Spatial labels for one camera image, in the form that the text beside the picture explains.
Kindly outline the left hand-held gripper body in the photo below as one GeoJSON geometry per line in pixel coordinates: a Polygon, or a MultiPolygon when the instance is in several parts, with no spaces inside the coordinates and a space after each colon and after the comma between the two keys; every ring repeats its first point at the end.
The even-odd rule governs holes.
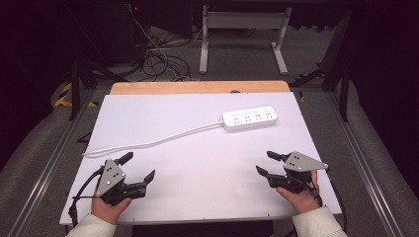
{"type": "Polygon", "coordinates": [[[107,160],[95,191],[95,196],[105,203],[117,205],[125,198],[144,198],[147,182],[126,184],[126,173],[122,170],[122,159],[107,160]]]}

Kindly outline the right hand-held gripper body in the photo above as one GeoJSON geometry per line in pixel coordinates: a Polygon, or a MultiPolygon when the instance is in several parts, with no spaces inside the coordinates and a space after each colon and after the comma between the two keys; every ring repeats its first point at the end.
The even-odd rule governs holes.
{"type": "Polygon", "coordinates": [[[327,170],[326,163],[311,158],[297,151],[291,152],[287,162],[284,163],[284,175],[271,174],[272,182],[268,182],[271,188],[281,187],[294,194],[300,194],[305,190],[312,191],[312,171],[327,170]]]}

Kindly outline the person's left hand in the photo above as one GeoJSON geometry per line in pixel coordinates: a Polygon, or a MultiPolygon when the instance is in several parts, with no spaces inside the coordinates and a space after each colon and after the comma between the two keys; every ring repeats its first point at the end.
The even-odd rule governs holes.
{"type": "Polygon", "coordinates": [[[104,202],[100,197],[93,197],[91,213],[103,221],[117,225],[121,214],[129,207],[132,199],[127,197],[117,205],[104,202]]]}

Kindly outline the person's right hand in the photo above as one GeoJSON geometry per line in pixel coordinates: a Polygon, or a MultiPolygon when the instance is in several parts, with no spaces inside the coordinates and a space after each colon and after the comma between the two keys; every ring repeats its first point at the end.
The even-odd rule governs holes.
{"type": "Polygon", "coordinates": [[[321,201],[313,197],[308,190],[297,195],[281,187],[277,187],[276,191],[292,205],[296,214],[303,214],[322,206],[321,201]]]}

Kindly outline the white power strip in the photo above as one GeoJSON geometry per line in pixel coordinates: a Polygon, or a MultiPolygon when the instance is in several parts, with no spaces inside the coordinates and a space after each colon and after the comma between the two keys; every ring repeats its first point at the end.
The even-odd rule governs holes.
{"type": "Polygon", "coordinates": [[[226,131],[273,125],[278,119],[271,106],[225,112],[221,116],[226,131]]]}

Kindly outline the yellow black hazard tape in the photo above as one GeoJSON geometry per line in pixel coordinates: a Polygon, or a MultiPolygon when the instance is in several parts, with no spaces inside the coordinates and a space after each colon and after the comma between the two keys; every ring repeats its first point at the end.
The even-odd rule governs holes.
{"type": "Polygon", "coordinates": [[[55,107],[60,107],[60,106],[71,107],[72,106],[72,102],[66,100],[66,96],[70,92],[71,87],[72,87],[71,82],[67,82],[65,84],[65,86],[62,88],[62,90],[61,90],[61,92],[58,96],[58,99],[54,103],[55,107]]]}

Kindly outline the black metal stand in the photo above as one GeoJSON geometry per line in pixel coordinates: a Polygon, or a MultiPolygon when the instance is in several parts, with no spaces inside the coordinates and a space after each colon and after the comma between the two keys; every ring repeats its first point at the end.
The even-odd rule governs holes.
{"type": "Polygon", "coordinates": [[[124,82],[125,79],[116,73],[112,72],[105,67],[100,66],[98,63],[87,58],[79,57],[71,65],[70,82],[71,82],[71,116],[70,119],[74,120],[78,113],[81,111],[81,97],[80,97],[80,84],[88,90],[93,90],[98,85],[97,76],[94,71],[99,72],[106,79],[111,79],[115,82],[124,82]]]}
{"type": "Polygon", "coordinates": [[[315,78],[324,76],[324,81],[321,84],[321,88],[324,92],[332,92],[338,85],[340,85],[341,88],[338,110],[344,122],[348,121],[347,104],[350,78],[348,74],[348,66],[343,61],[342,46],[347,34],[347,28],[352,18],[352,13],[353,11],[351,9],[344,12],[343,17],[337,25],[337,29],[335,30],[332,40],[326,49],[323,59],[318,64],[318,68],[307,75],[299,75],[294,82],[289,84],[291,88],[297,88],[315,78]]]}

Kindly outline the wooden table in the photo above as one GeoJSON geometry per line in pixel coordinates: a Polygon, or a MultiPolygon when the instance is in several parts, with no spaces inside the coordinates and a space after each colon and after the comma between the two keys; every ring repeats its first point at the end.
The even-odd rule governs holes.
{"type": "Polygon", "coordinates": [[[285,81],[183,81],[119,82],[111,95],[168,95],[219,93],[283,93],[291,89],[285,81]]]}

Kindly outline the dark cabinet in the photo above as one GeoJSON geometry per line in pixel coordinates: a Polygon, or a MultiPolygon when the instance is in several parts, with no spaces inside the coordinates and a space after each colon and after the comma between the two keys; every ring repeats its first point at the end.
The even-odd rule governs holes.
{"type": "Polygon", "coordinates": [[[111,64],[143,62],[143,38],[127,4],[96,3],[93,12],[111,64]]]}

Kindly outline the aluminium rail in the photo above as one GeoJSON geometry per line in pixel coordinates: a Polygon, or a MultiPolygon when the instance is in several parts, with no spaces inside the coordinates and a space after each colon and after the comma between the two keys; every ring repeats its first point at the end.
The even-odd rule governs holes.
{"type": "Polygon", "coordinates": [[[7,237],[23,237],[25,232],[28,229],[28,226],[35,215],[37,208],[39,207],[42,198],[63,158],[63,155],[68,147],[69,140],[77,126],[77,123],[80,121],[84,111],[88,107],[88,104],[92,97],[94,96],[95,91],[93,89],[87,89],[81,96],[79,102],[79,110],[76,112],[72,118],[67,122],[64,131],[62,132],[60,138],[58,139],[56,146],[54,147],[51,155],[48,158],[44,169],[41,172],[41,175],[38,177],[35,182],[32,191],[27,198],[27,201],[22,208],[19,216],[17,217],[13,227],[9,231],[7,237]]]}
{"type": "Polygon", "coordinates": [[[351,129],[350,125],[343,120],[339,111],[338,100],[332,93],[326,92],[325,98],[331,107],[345,138],[349,144],[349,150],[352,152],[352,159],[358,169],[358,172],[366,186],[367,192],[372,200],[372,203],[377,211],[378,217],[385,229],[388,237],[404,237],[389,205],[385,199],[382,189],[379,186],[375,175],[373,174],[366,157],[359,146],[357,139],[351,129]]]}

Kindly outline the grey metal stand frame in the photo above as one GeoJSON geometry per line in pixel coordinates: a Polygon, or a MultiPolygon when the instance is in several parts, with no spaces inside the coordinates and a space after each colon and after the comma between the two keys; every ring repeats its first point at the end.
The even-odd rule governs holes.
{"type": "Polygon", "coordinates": [[[282,44],[285,38],[292,8],[280,13],[256,12],[217,12],[211,11],[209,5],[203,7],[202,46],[199,72],[208,72],[209,62],[209,29],[255,29],[278,30],[278,39],[271,43],[271,49],[276,58],[278,68],[282,75],[289,73],[282,55],[282,44]]]}

